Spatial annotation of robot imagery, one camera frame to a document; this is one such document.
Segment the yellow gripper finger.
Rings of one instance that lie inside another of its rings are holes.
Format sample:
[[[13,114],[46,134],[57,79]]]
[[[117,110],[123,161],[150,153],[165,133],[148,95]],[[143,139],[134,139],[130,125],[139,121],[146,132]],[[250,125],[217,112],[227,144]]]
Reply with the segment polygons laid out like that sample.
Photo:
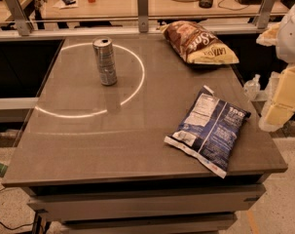
[[[256,39],[256,43],[262,46],[270,47],[277,43],[277,33],[280,23],[276,23],[261,33]]]
[[[259,128],[265,132],[275,132],[294,115],[295,112],[295,64],[288,64],[279,74],[274,94],[262,109]]]

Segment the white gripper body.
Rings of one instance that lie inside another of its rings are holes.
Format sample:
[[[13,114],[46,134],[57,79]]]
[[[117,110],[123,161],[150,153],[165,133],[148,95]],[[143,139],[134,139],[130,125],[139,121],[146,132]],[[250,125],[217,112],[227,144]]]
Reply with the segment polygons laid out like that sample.
[[[295,4],[280,22],[276,51],[279,59],[295,63]]]

